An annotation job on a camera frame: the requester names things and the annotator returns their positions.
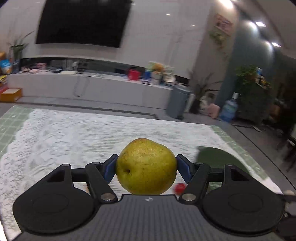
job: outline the black tv screen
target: black tv screen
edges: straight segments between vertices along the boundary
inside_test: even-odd
[[[36,43],[119,48],[131,3],[129,0],[47,0]]]

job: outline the white rug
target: white rug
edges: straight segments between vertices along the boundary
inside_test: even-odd
[[[104,162],[136,138],[148,138],[172,152],[194,161],[197,146],[216,147],[245,161],[207,125],[90,113],[35,109],[0,161],[0,211],[7,238],[20,233],[12,214],[14,200],[63,163],[72,168]],[[251,175],[275,192],[280,189],[270,178],[262,179],[247,166]],[[175,183],[184,182],[180,174]],[[85,184],[75,184],[86,190]],[[111,188],[120,199],[128,193],[116,176]],[[172,194],[170,188],[165,194]]]

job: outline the logo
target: logo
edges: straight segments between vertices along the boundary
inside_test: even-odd
[[[151,202],[153,200],[153,198],[148,197],[148,198],[145,198],[145,200],[148,201],[148,202]]]

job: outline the black circular pad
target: black circular pad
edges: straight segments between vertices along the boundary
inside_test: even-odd
[[[220,228],[239,234],[271,231],[284,213],[284,202],[257,182],[232,182],[203,199],[205,215]]]
[[[24,192],[16,199],[12,210],[21,229],[56,234],[85,223],[94,211],[94,202],[80,189],[50,183]]]

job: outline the pear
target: pear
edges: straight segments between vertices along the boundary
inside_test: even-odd
[[[125,190],[137,195],[159,195],[174,183],[177,160],[166,146],[146,138],[130,142],[116,162],[116,175]]]

